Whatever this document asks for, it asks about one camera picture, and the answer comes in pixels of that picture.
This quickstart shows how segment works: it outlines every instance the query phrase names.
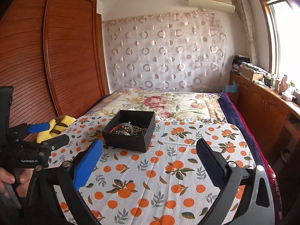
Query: air conditioner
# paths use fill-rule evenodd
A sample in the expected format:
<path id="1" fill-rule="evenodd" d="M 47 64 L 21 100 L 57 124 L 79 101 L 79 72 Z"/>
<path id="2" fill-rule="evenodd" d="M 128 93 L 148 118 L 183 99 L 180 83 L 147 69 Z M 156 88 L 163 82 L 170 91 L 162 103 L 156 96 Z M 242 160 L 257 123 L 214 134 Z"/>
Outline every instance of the air conditioner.
<path id="1" fill-rule="evenodd" d="M 231 0 L 188 0 L 188 5 L 225 13 L 233 13 L 236 9 Z"/>

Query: floral pillow cover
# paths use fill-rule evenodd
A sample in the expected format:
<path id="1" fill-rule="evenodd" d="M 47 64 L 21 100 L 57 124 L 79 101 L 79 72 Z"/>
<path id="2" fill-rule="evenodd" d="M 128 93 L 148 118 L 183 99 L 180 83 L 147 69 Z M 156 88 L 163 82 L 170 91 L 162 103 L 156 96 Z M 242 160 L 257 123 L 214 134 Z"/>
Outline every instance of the floral pillow cover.
<path id="1" fill-rule="evenodd" d="M 87 114 L 114 116 L 119 110 L 154 111 L 160 118 L 226 122 L 218 94 L 173 93 L 125 88 L 115 91 Z"/>

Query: yellow plush toy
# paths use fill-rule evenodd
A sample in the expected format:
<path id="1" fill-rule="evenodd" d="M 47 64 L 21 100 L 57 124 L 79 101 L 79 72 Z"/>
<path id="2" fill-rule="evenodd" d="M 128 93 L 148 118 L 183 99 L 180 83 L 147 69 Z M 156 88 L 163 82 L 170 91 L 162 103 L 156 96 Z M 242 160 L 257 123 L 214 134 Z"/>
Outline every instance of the yellow plush toy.
<path id="1" fill-rule="evenodd" d="M 57 118 L 50 120 L 50 129 L 37 134 L 37 143 L 58 136 L 75 121 L 75 118 L 66 115 L 58 116 Z"/>

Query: black box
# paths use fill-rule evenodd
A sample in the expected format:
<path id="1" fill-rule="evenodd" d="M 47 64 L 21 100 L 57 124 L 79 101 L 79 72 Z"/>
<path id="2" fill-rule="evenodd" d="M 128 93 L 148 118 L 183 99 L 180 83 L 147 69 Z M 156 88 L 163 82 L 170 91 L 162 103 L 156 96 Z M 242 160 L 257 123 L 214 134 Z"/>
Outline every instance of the black box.
<path id="1" fill-rule="evenodd" d="M 110 133 L 110 130 L 113 127 L 127 122 L 130 122 L 132 125 L 139 128 L 147 128 L 146 135 L 142 137 Z M 147 152 L 154 128 L 154 112 L 120 110 L 102 130 L 102 135 L 108 146 L 137 152 Z"/>

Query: bedspread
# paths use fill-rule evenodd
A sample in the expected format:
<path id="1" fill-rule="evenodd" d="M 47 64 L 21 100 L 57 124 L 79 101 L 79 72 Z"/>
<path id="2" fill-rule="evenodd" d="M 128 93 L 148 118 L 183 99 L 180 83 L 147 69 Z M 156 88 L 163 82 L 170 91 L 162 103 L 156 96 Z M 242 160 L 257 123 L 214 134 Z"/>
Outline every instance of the bedspread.
<path id="1" fill-rule="evenodd" d="M 54 152 L 49 167 L 57 167 L 85 150 L 111 117 L 85 115 L 64 133 L 67 146 Z M 156 121 L 146 153 L 108 147 L 96 164 L 86 187 L 79 191 L 101 224 L 198 224 L 220 189 L 213 186 L 196 154 L 204 138 L 226 160 L 254 168 L 255 162 L 241 132 L 227 123 Z M 61 191 L 58 200 L 68 221 L 74 219 Z M 230 221 L 243 193 L 240 186 L 224 223 Z"/>
<path id="2" fill-rule="evenodd" d="M 202 120 L 219 119 L 226 122 L 218 94 L 172 93 L 120 89 L 93 107 L 87 114 L 114 116 L 120 109 L 154 111 L 161 118 Z"/>

